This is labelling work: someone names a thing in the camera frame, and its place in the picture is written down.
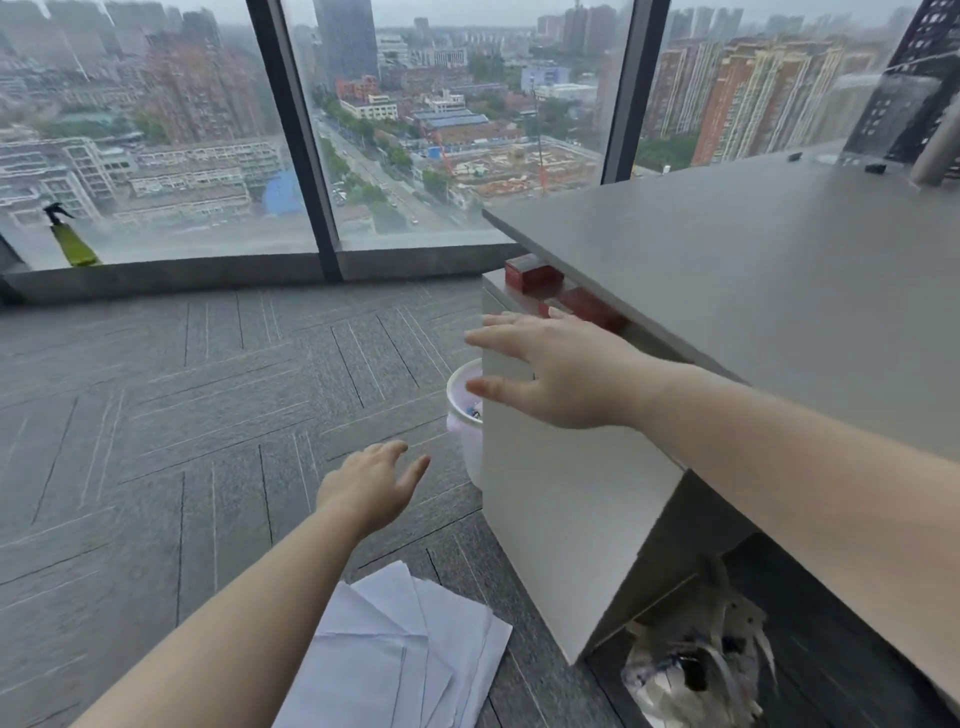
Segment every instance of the wrist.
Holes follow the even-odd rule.
[[[369,535],[361,514],[339,503],[318,504],[317,510],[310,515],[309,519],[313,521],[315,528],[323,531],[331,529],[339,531],[341,537],[352,546],[357,546]]]

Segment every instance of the gray desk surface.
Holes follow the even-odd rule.
[[[960,189],[785,155],[487,213],[689,360],[960,460]]]

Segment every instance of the trash can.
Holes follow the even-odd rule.
[[[474,359],[454,372],[446,383],[446,400],[449,414],[446,416],[446,428],[460,440],[460,449],[464,454],[467,475],[480,490],[483,490],[480,476],[483,457],[483,421],[473,417],[470,411],[481,411],[479,398],[467,391],[467,382],[483,374],[483,361]]]

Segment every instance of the construction site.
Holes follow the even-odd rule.
[[[446,153],[442,158],[431,155],[430,161],[452,176],[450,196],[464,208],[474,196],[485,206],[495,206],[584,187],[599,174],[601,163],[590,150],[547,140]]]

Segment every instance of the trash bag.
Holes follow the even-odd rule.
[[[690,598],[657,623],[631,622],[634,646],[621,678],[640,710],[671,728],[747,728],[760,657],[774,678],[766,615],[730,586],[719,557],[703,559]]]

